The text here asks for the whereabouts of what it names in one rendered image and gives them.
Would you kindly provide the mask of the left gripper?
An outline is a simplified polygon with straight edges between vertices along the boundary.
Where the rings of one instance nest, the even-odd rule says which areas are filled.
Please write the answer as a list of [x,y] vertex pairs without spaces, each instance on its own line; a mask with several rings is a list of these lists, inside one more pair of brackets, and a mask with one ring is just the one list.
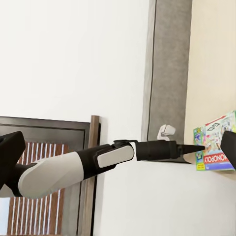
[[177,159],[181,155],[205,150],[205,146],[178,145],[176,141],[148,141],[149,160]]

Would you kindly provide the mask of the board game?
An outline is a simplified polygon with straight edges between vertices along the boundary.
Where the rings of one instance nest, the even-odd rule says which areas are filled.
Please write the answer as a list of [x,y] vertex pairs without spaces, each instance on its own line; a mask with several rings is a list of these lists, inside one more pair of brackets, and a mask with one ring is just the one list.
[[195,152],[197,171],[234,170],[220,148],[225,131],[236,133],[236,111],[193,129],[194,145],[205,146],[205,150]]

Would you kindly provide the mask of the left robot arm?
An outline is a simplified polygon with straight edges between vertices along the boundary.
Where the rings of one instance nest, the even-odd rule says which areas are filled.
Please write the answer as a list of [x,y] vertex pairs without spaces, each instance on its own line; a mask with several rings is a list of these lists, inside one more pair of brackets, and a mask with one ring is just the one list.
[[0,190],[0,198],[45,198],[65,187],[114,169],[117,164],[133,159],[135,152],[130,144],[132,142],[135,142],[137,161],[177,159],[184,154],[205,150],[205,146],[178,145],[176,141],[161,136],[174,135],[175,131],[173,126],[163,125],[156,141],[114,140],[112,145],[42,158],[28,165],[17,163]]

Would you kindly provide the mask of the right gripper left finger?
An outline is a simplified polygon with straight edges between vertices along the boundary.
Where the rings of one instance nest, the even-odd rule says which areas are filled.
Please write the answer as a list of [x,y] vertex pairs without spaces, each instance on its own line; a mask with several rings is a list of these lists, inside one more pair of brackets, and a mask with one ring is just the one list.
[[26,150],[21,131],[0,136],[0,190]]

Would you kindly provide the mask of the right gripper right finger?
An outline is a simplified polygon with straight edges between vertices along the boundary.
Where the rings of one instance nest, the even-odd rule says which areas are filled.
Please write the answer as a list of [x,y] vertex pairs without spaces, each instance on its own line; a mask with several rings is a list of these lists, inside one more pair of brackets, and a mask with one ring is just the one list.
[[236,133],[225,131],[221,140],[220,148],[236,169]]

